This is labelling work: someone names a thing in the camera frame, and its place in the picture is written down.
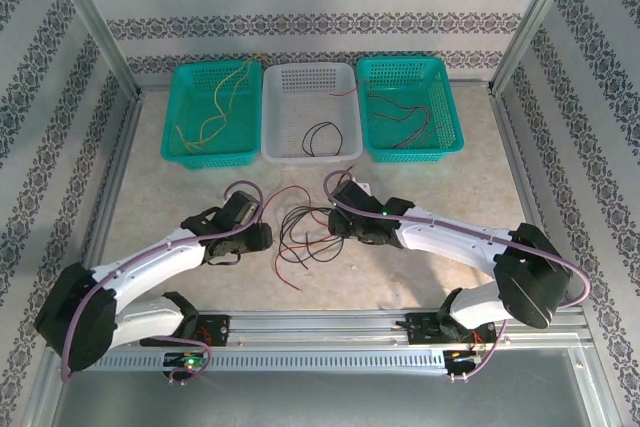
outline wire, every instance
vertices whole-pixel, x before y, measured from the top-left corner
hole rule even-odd
[[[169,383],[173,384],[173,382],[175,381],[175,379],[173,378],[173,376],[175,374],[177,374],[178,372],[187,372],[189,374],[191,374],[191,377],[188,377],[184,380],[180,381],[180,385],[186,385],[189,382],[193,382],[194,380],[196,380],[198,377],[200,377],[202,374],[204,374],[204,371],[207,370],[207,367],[209,367],[209,365],[211,364],[211,357],[213,356],[213,353],[211,352],[211,348],[205,344],[204,342],[200,342],[199,340],[191,340],[191,339],[179,339],[177,337],[168,337],[165,335],[158,335],[153,337],[156,340],[161,340],[163,342],[175,342],[177,344],[190,344],[190,345],[197,345],[198,347],[202,347],[204,348],[205,352],[207,353],[207,358],[205,360],[205,363],[202,367],[200,367],[200,369],[196,372],[193,371],[193,369],[187,369],[186,367],[176,367],[175,369],[173,369],[171,372],[169,372]]]
[[[282,219],[280,233],[278,236],[279,237],[278,254],[274,259],[274,269],[280,280],[282,280],[288,286],[293,287],[298,291],[301,291],[301,289],[293,285],[291,282],[287,281],[286,279],[284,279],[280,274],[278,270],[278,258],[281,258],[282,260],[290,264],[301,264],[307,270],[309,270],[309,267],[307,267],[305,262],[309,261],[310,259],[313,259],[316,262],[321,262],[321,263],[327,263],[335,260],[342,252],[342,249],[344,247],[344,238],[340,236],[329,235],[318,240],[310,241],[309,234],[305,233],[304,241],[302,241],[302,240],[295,239],[293,236],[293,230],[300,223],[300,221],[304,219],[306,215],[312,214],[313,212],[319,212],[328,217],[329,214],[331,213],[331,210],[332,209],[330,207],[309,207],[306,205],[302,205],[299,207],[295,207],[294,209],[289,211],[289,213],[285,215],[284,219]],[[295,245],[288,245],[287,238],[292,244],[295,244]],[[325,245],[315,251],[312,251],[310,247],[317,244],[328,244],[328,245]],[[330,257],[328,258],[318,257],[318,254],[322,252],[326,252],[328,249],[331,249],[332,247],[335,247],[335,246],[339,246],[338,250],[337,252],[330,255]],[[296,253],[295,249],[305,249],[306,256],[305,254],[299,255],[298,253]],[[291,252],[294,258],[287,258],[284,255],[285,252]]]
[[[351,171],[351,169],[353,169],[353,165],[349,166],[349,168],[347,169],[347,172],[350,172],[350,171]],[[342,174],[342,175],[340,176],[340,178],[338,179],[338,185],[340,185],[340,184],[342,183],[342,179],[344,179],[344,176],[345,176],[345,175],[347,175],[347,174]]]
[[[373,94],[372,90],[373,90],[373,83],[371,82],[371,80],[369,79],[362,79],[360,81],[358,81],[358,83],[356,84],[356,86],[351,89],[348,92],[343,92],[341,94],[329,94],[332,95],[334,97],[342,97],[344,95],[348,95],[356,90],[359,89],[360,85],[362,85],[362,83],[366,82],[369,86],[369,91],[367,92],[367,97],[369,97],[370,99],[380,99],[383,100],[385,102],[390,103],[391,105],[399,108],[399,109],[403,109],[403,110],[411,110],[411,112],[409,112],[409,114],[406,115],[406,117],[403,118],[396,118],[396,117],[392,117],[389,115],[384,115],[384,114],[380,114],[378,112],[373,112],[369,118],[368,121],[371,121],[371,119],[373,117],[381,117],[383,119],[386,120],[391,120],[394,122],[403,122],[405,120],[408,120],[409,117],[411,117],[414,113],[416,113],[416,111],[421,110],[422,112],[424,112],[424,122],[422,123],[421,127],[418,127],[415,131],[413,131],[411,134],[409,134],[409,136],[401,141],[398,142],[397,144],[391,146],[391,149],[400,149],[403,147],[408,147],[409,145],[411,145],[411,143],[415,142],[416,140],[418,140],[420,138],[420,136],[422,135],[422,133],[426,130],[427,126],[429,125],[429,123],[431,122],[431,110],[429,109],[429,107],[427,107],[426,105],[417,105],[417,106],[412,106],[412,107],[407,107],[404,105],[400,105],[397,102],[394,102],[393,100],[389,99],[388,97],[385,97],[384,95],[378,95],[378,94]],[[424,142],[431,137],[431,135],[433,135],[436,131],[438,131],[440,129],[440,127],[435,127],[434,129],[430,130],[427,135],[424,137],[424,139],[422,139],[422,141],[420,142],[420,144],[418,145],[418,149],[422,148],[422,145],[424,144]]]
[[[257,207],[256,211],[254,212],[253,216],[251,217],[251,219],[249,219],[249,221],[246,224],[244,224],[244,225],[242,225],[242,226],[240,226],[240,227],[238,227],[236,229],[230,230],[228,232],[222,232],[222,233],[219,233],[219,234],[201,235],[201,236],[197,236],[197,237],[187,237],[187,238],[184,238],[184,239],[175,240],[175,241],[167,243],[167,244],[162,244],[162,245],[158,245],[156,247],[152,247],[149,250],[145,250],[144,252],[141,252],[141,253],[131,257],[129,260],[124,262],[122,265],[120,265],[120,266],[116,267],[115,269],[113,269],[102,280],[97,282],[91,288],[91,290],[89,290],[87,295],[85,295],[84,298],[78,304],[78,307],[76,308],[76,311],[74,312],[73,317],[71,318],[71,321],[69,322],[69,327],[67,329],[67,335],[65,337],[64,346],[62,348],[62,356],[61,356],[62,357],[62,365],[61,365],[61,368],[60,368],[60,377],[62,378],[63,382],[66,382],[71,378],[71,369],[69,367],[69,353],[71,352],[71,343],[73,342],[73,336],[74,336],[74,334],[76,332],[76,328],[78,327],[78,322],[80,321],[80,317],[82,316],[82,313],[84,312],[84,310],[86,309],[87,305],[89,304],[89,301],[107,283],[109,283],[112,279],[122,275],[124,272],[126,272],[130,268],[134,267],[140,261],[145,260],[145,259],[147,259],[147,258],[149,258],[149,257],[151,257],[151,256],[153,256],[155,254],[158,254],[160,252],[166,252],[167,250],[169,250],[169,251],[175,250],[176,248],[182,247],[183,245],[191,245],[191,244],[194,244],[194,243],[201,242],[203,240],[217,240],[217,239],[224,239],[226,237],[231,237],[233,235],[236,235],[236,234],[239,234],[241,232],[244,232],[249,227],[251,227],[253,224],[258,222],[258,220],[262,216],[262,210],[263,210],[263,205],[264,205],[264,195],[262,194],[262,190],[260,190],[260,187],[258,187],[253,182],[251,182],[249,180],[238,180],[236,182],[233,182],[224,191],[224,195],[223,195],[224,200],[226,201],[229,198],[229,195],[230,195],[229,193],[230,193],[231,189],[233,189],[234,187],[236,187],[238,185],[248,185],[248,186],[252,187],[253,189],[255,189],[256,193],[258,194],[258,207]]]
[[[377,213],[374,213],[374,212],[367,212],[367,211],[364,211],[364,210],[355,209],[355,208],[353,208],[353,207],[351,207],[351,206],[349,206],[349,205],[347,205],[347,204],[345,204],[343,202],[340,202],[329,191],[329,180],[332,177],[334,177],[334,176],[336,176],[338,174],[341,174],[343,176],[346,175],[350,180],[353,180],[353,175],[351,174],[351,172],[348,172],[346,170],[335,170],[333,172],[330,172],[324,178],[324,182],[322,184],[322,187],[324,189],[324,193],[327,196],[327,198],[329,199],[329,201],[334,206],[340,207],[341,209],[344,209],[347,212],[351,212],[352,214],[359,215],[359,216],[362,216],[362,217],[368,217],[368,218],[371,218],[371,219],[397,220],[399,222],[426,223],[426,224],[429,225],[429,227],[435,227],[435,226],[444,227],[445,229],[449,229],[449,230],[452,230],[454,232],[459,232],[461,234],[470,235],[470,236],[476,237],[476,238],[478,238],[480,240],[488,241],[490,243],[496,243],[496,244],[504,245],[505,247],[510,247],[512,249],[516,249],[516,250],[519,250],[520,252],[524,252],[524,253],[527,253],[527,254],[536,255],[536,256],[542,257],[543,259],[546,259],[546,260],[548,260],[550,262],[554,262],[556,264],[559,264],[559,265],[565,267],[566,269],[570,270],[574,274],[576,274],[580,278],[580,280],[582,280],[582,282],[584,284],[584,290],[574,300],[571,300],[569,302],[564,302],[564,303],[560,304],[558,306],[558,308],[567,308],[567,307],[573,307],[575,305],[578,305],[581,302],[583,302],[586,298],[588,298],[589,294],[591,293],[591,281],[589,280],[589,277],[587,277],[587,275],[578,266],[576,266],[572,262],[569,262],[568,260],[563,259],[562,257],[550,254],[549,252],[545,252],[544,250],[536,249],[534,247],[529,247],[527,245],[522,245],[522,244],[519,244],[517,242],[512,242],[512,241],[509,241],[509,240],[501,239],[499,237],[494,237],[493,235],[486,234],[484,232],[476,232],[473,229],[469,229],[469,228],[466,228],[466,227],[461,227],[459,225],[453,224],[451,222],[447,222],[445,220],[426,218],[426,217],[415,217],[415,216],[411,216],[411,215],[384,215],[384,214],[377,214]],[[455,380],[460,380],[460,379],[466,381],[469,377],[473,377],[478,372],[480,372],[485,367],[485,365],[487,365],[487,363],[489,362],[491,357],[493,357],[493,354],[494,354],[496,348],[498,347],[498,344],[500,343],[500,340],[504,336],[504,333],[505,333],[505,331],[507,329],[507,324],[508,324],[508,322],[506,320],[504,320],[504,323],[502,324],[502,328],[500,329],[500,332],[498,333],[496,341],[494,342],[494,344],[491,347],[491,349],[489,350],[489,352],[482,359],[481,363],[469,374],[463,374],[462,376],[452,375],[451,376],[451,381],[452,382],[455,381]]]
[[[271,203],[271,201],[272,201],[276,196],[278,196],[278,195],[280,195],[281,193],[286,192],[287,190],[290,190],[290,189],[300,189],[300,190],[302,190],[302,191],[305,193],[305,195],[307,196],[307,200],[309,201],[308,207],[307,207],[307,206],[301,206],[301,207],[297,207],[297,208],[298,208],[298,209],[300,209],[300,208],[308,209],[308,212],[309,212],[309,214],[311,215],[311,217],[313,218],[313,220],[315,220],[318,224],[322,225],[323,227],[328,227],[328,223],[321,221],[320,219],[318,219],[318,218],[314,215],[314,212],[316,212],[316,210],[314,209],[314,207],[313,207],[313,206],[312,206],[312,204],[311,204],[311,195],[309,194],[309,191],[308,191],[307,189],[305,189],[304,187],[302,187],[302,186],[300,186],[300,185],[289,185],[288,187],[285,187],[285,188],[280,189],[279,191],[277,191],[275,194],[273,194],[271,197],[269,197],[269,200],[267,200],[267,202],[264,204],[264,209],[262,209],[262,212],[264,213],[264,211],[265,211],[265,210],[267,210],[267,207],[269,206],[269,204]],[[282,234],[282,231],[283,231],[283,229],[281,228],[281,229],[280,229],[279,238],[280,238],[280,235]],[[297,259],[299,259],[300,257],[295,253],[295,249],[307,249],[307,251],[308,251],[308,248],[309,248],[310,246],[312,246],[312,245],[316,245],[316,244],[318,244],[318,243],[323,243],[323,242],[327,241],[328,239],[330,239],[331,237],[332,237],[332,236],[331,236],[331,235],[329,235],[329,236],[327,236],[327,237],[324,237],[324,238],[322,238],[322,239],[319,239],[319,240],[317,240],[317,241],[312,241],[312,242],[309,242],[308,237],[305,237],[305,242],[304,242],[304,243],[302,243],[302,245],[295,245],[295,246],[291,246],[291,247],[289,247],[289,246],[286,246],[286,244],[285,244],[285,245],[284,245],[284,247],[285,247],[285,249],[284,249],[284,250],[282,249],[282,245],[279,245],[279,247],[278,247],[278,253],[276,254],[276,257],[275,257],[275,259],[274,259],[274,261],[273,261],[273,268],[274,268],[274,271],[275,271],[276,276],[278,277],[278,279],[280,279],[283,283],[285,283],[285,284],[286,284],[286,285],[288,285],[289,287],[291,287],[291,288],[293,288],[293,289],[297,290],[298,292],[302,292],[302,289],[300,289],[300,288],[299,288],[299,287],[297,287],[296,285],[294,285],[294,284],[292,284],[291,282],[289,282],[287,279],[285,279],[285,278],[280,274],[280,270],[278,269],[278,258],[282,258],[283,260],[287,261],[287,259],[284,257],[284,253],[285,253],[285,252],[291,252],[291,253],[292,253],[292,254],[293,254]],[[332,246],[331,246],[331,245],[329,245],[329,246],[326,246],[326,247],[325,247],[325,248],[323,248],[323,249],[317,250],[317,251],[315,251],[315,252],[311,253],[311,256],[310,256],[310,257],[308,257],[308,258],[306,258],[306,259],[304,259],[304,260],[306,261],[306,260],[308,260],[309,258],[313,258],[313,256],[317,255],[318,253],[320,253],[320,252],[322,252],[322,251],[324,251],[324,250],[326,250],[326,249],[328,249],[328,248],[330,248],[330,247],[332,247]]]
[[[304,134],[304,137],[302,138],[302,150],[304,151],[305,154],[307,154],[310,157],[316,157],[316,154],[313,152],[313,138],[316,136],[318,132],[320,132],[325,127],[329,127],[329,126],[336,129],[336,132],[338,132],[338,135],[340,136],[340,145],[338,146],[338,151],[335,154],[333,154],[333,157],[337,157],[338,155],[340,155],[340,151],[342,150],[342,144],[344,142],[344,137],[342,136],[342,132],[340,132],[340,129],[338,128],[338,126],[333,122],[329,122],[329,121],[317,123],[316,125],[311,127],[309,130],[307,130],[306,134]],[[307,140],[307,136],[311,133],[313,129],[316,129],[316,130],[313,132],[313,134],[311,134],[311,139],[309,139],[309,150],[307,150],[306,147],[304,146],[304,143]]]
[[[249,76],[249,73],[251,72],[251,61],[253,60],[264,60],[267,63],[271,64],[271,61],[264,55],[262,54],[256,54],[256,55],[252,55],[251,57],[249,57],[248,59],[246,59],[242,65],[234,70],[233,72],[231,72],[229,75],[227,75],[215,88],[214,92],[213,92],[213,103],[216,106],[216,108],[218,109],[218,112],[220,112],[220,115],[215,115],[213,117],[209,117],[208,119],[206,119],[202,125],[200,126],[200,140],[197,141],[187,141],[185,140],[184,135],[182,134],[182,130],[180,129],[180,126],[176,125],[176,130],[178,131],[178,134],[180,135],[180,138],[183,142],[183,144],[185,145],[185,147],[187,148],[187,150],[189,151],[189,153],[191,153],[192,155],[194,155],[194,152],[191,150],[192,147],[198,148],[198,149],[202,149],[204,144],[206,144],[207,142],[212,141],[220,132],[222,132],[222,130],[227,127],[228,122],[227,122],[227,117],[229,115],[231,115],[232,111],[233,111],[233,99],[236,96],[236,93],[238,91],[238,86],[244,82],[244,80]],[[218,103],[218,91],[220,90],[220,87],[222,87],[222,85],[224,85],[228,80],[232,79],[236,74],[238,74],[239,72],[242,71],[242,69],[244,69],[246,66],[248,66],[247,72],[240,78],[240,80],[238,80],[233,88],[233,91],[231,92],[231,98],[229,99],[229,112],[227,112],[225,114],[225,112],[222,110],[222,107],[220,107],[220,104]],[[203,139],[204,137],[204,128],[205,126],[209,123],[209,122],[213,122],[214,120],[217,119],[223,119],[223,125],[216,130],[213,134],[211,134],[209,137],[207,137],[206,139]]]
[[[467,380],[469,380],[474,375],[478,375],[480,373],[480,371],[487,366],[487,364],[491,360],[491,357],[493,357],[493,354],[495,354],[496,349],[498,348],[498,344],[500,343],[500,341],[504,337],[504,333],[507,331],[507,325],[508,324],[509,324],[509,322],[506,319],[502,322],[502,327],[500,328],[500,331],[498,332],[498,335],[496,336],[496,341],[493,343],[493,345],[489,349],[489,352],[487,352],[485,354],[485,356],[482,358],[482,360],[476,366],[476,368],[473,369],[468,374],[462,374],[462,375],[451,374],[451,382],[452,383],[455,382],[456,380],[464,380],[466,382]]]
[[[209,331],[204,326],[200,327],[200,330],[202,331],[202,336],[204,337],[207,345],[211,345],[213,343],[213,338],[211,337]]]
[[[309,207],[311,207],[311,195],[309,194],[309,191],[307,189],[305,189],[304,187],[300,186],[300,185],[290,185],[289,187],[285,187],[284,189],[280,189],[278,192],[276,192],[271,197],[269,197],[269,200],[267,200],[267,203],[264,204],[264,209],[262,209],[262,212],[267,210],[267,207],[269,206],[269,204],[271,203],[271,201],[274,199],[275,196],[277,196],[277,195],[281,194],[282,192],[285,192],[285,191],[287,191],[289,189],[300,189],[300,190],[302,190],[307,195],[307,199],[309,200]],[[316,218],[316,216],[313,215],[313,212],[311,213],[311,217],[313,217],[313,220],[318,222],[320,225],[328,227],[328,224],[325,224],[324,222],[322,222],[321,220]]]
[[[309,245],[315,245],[315,244],[317,244],[317,243],[319,243],[319,242],[323,242],[323,241],[325,241],[326,239],[328,239],[329,237],[331,237],[331,236],[329,235],[329,236],[324,237],[324,238],[322,238],[322,239],[320,239],[320,240],[317,240],[317,241],[315,241],[315,242],[309,242],[309,244],[307,244],[307,246],[309,246]],[[287,284],[289,287],[294,288],[294,289],[295,289],[295,290],[297,290],[298,292],[302,292],[302,289],[301,289],[300,287],[295,286],[294,284],[292,284],[291,282],[289,282],[287,279],[285,279],[284,277],[282,277],[282,275],[280,275],[280,271],[278,270],[278,258],[279,258],[279,257],[280,257],[284,252],[286,252],[286,251],[288,251],[288,250],[293,250],[293,249],[304,249],[305,247],[306,247],[306,246],[304,246],[304,245],[297,245],[297,246],[293,246],[293,247],[287,247],[287,248],[286,248],[286,249],[284,249],[282,252],[278,252],[278,254],[276,255],[276,258],[275,258],[275,260],[274,260],[274,268],[275,268],[276,275],[278,276],[278,278],[279,278],[282,282],[284,282],[285,284]]]

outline yellow wire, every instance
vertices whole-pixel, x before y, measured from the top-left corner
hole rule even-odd
[[[233,110],[233,99],[234,99],[234,97],[236,95],[236,92],[238,91],[238,86],[249,76],[249,73],[251,72],[250,62],[252,60],[256,60],[256,59],[264,60],[268,64],[271,64],[271,61],[269,60],[269,58],[264,56],[264,55],[262,55],[262,54],[252,55],[247,60],[245,60],[237,70],[235,70],[232,73],[230,73],[229,75],[227,75],[216,86],[216,89],[213,92],[213,103],[216,106],[216,108],[218,109],[218,111],[220,112],[220,115],[209,117],[208,119],[206,119],[202,123],[202,125],[200,126],[200,140],[198,140],[198,141],[187,141],[187,140],[185,140],[184,135],[182,134],[182,131],[180,130],[180,127],[176,125],[176,130],[178,131],[178,134],[180,135],[180,138],[182,139],[182,143],[184,144],[184,146],[187,148],[187,150],[189,151],[189,153],[191,155],[194,155],[193,151],[191,150],[191,147],[195,147],[195,148],[201,149],[204,146],[204,144],[206,144],[207,142],[210,142],[211,140],[213,140],[228,125],[227,116],[231,115],[231,112]],[[244,74],[244,76],[242,76],[242,78],[236,82],[236,85],[234,86],[233,91],[231,93],[231,98],[229,99],[229,112],[227,114],[225,114],[224,111],[222,110],[222,108],[220,107],[220,104],[218,103],[218,91],[220,90],[220,87],[224,83],[226,83],[229,79],[231,79],[233,76],[235,76],[242,69],[244,69],[245,66],[249,66],[249,68],[247,69],[247,72]],[[224,121],[223,125],[218,130],[216,130],[212,135],[210,135],[206,139],[203,139],[202,137],[204,136],[204,128],[205,128],[205,126],[209,122],[217,120],[217,119],[219,119],[221,117],[222,117],[222,119]]]

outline wall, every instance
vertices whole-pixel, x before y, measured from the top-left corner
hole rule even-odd
[[[640,424],[639,2],[555,0],[502,92],[541,225],[593,283],[624,425]]]
[[[19,423],[44,342],[33,320],[81,260],[132,98],[71,0],[0,0],[0,426]]]
[[[95,0],[143,85],[256,52],[277,63],[427,52],[451,77],[489,80],[530,1]]]

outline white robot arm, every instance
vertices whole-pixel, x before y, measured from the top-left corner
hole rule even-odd
[[[340,184],[330,198],[335,200],[335,209],[329,215],[333,235],[355,237],[371,245],[433,252],[473,266],[494,279],[473,289],[456,289],[447,297],[438,313],[438,329],[449,341],[459,341],[480,325],[510,318],[537,328],[547,327],[571,278],[571,273],[557,263],[500,243],[508,240],[557,256],[542,232],[528,224],[521,224],[516,231],[488,229],[442,219],[402,199],[391,198],[382,205],[352,180]],[[203,235],[230,232],[245,225],[259,207],[253,197],[237,191],[222,208],[186,219],[179,229],[142,253],[93,270],[81,264],[67,267],[45,300],[35,328],[59,354],[67,333],[74,331],[68,362],[71,371],[87,368],[110,348],[124,343],[154,336],[192,339],[198,311],[178,293],[146,302],[135,299],[178,273],[226,254],[235,254],[239,260],[241,254],[269,248],[271,229],[262,222],[236,235],[199,241]],[[373,213],[378,218],[357,212]],[[386,219],[386,215],[403,220]],[[454,228],[439,225],[445,220]],[[126,270],[120,272],[125,263]],[[104,285],[70,329],[78,305],[100,282]]]
[[[494,279],[480,287],[451,292],[439,314],[444,334],[456,339],[480,325],[511,318],[536,328],[549,326],[571,272],[500,242],[558,256],[540,229],[529,224],[521,224],[515,231],[477,227],[444,219],[397,198],[383,205],[363,187],[347,180],[331,193],[335,207],[329,216],[332,234],[355,237],[367,244],[433,252],[475,267]],[[374,214],[376,218],[361,214]],[[386,216],[406,220],[386,220]]]
[[[92,270],[81,264],[64,269],[35,321],[36,330],[62,355],[67,332],[80,302],[88,292],[111,276],[93,295],[75,326],[69,353],[71,371],[83,370],[117,345],[154,336],[191,338],[198,311],[176,292],[150,301],[136,301],[145,292],[181,272],[212,263],[227,254],[258,252],[273,242],[268,224],[257,222],[241,233],[211,241],[196,237],[221,234],[245,225],[259,203],[236,191],[222,208],[214,207],[189,217],[169,236],[143,251]],[[153,255],[144,255],[157,251]],[[121,266],[127,265],[120,272]]]

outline beige tabletop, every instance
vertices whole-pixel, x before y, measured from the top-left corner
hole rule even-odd
[[[368,154],[354,163],[354,173],[371,185],[382,202],[394,196],[442,216],[474,224],[517,228],[524,220],[511,171],[484,84],[454,84],[465,148],[437,163],[376,164]],[[186,217],[222,205],[225,187],[238,179],[256,182],[270,196],[291,184],[305,187],[316,205],[329,205],[322,180],[332,168],[274,168],[258,157],[242,168],[189,171],[160,156],[168,93],[147,94],[117,200],[102,262],[111,262],[160,240]],[[276,197],[263,219],[277,231],[283,216],[306,203],[291,189]],[[326,234],[313,224],[310,237]],[[397,309],[438,307],[457,287],[489,280],[452,260],[390,246],[345,243],[333,262],[279,263],[271,249],[242,257],[235,266],[204,265],[176,275],[150,295],[178,291],[203,310]]]

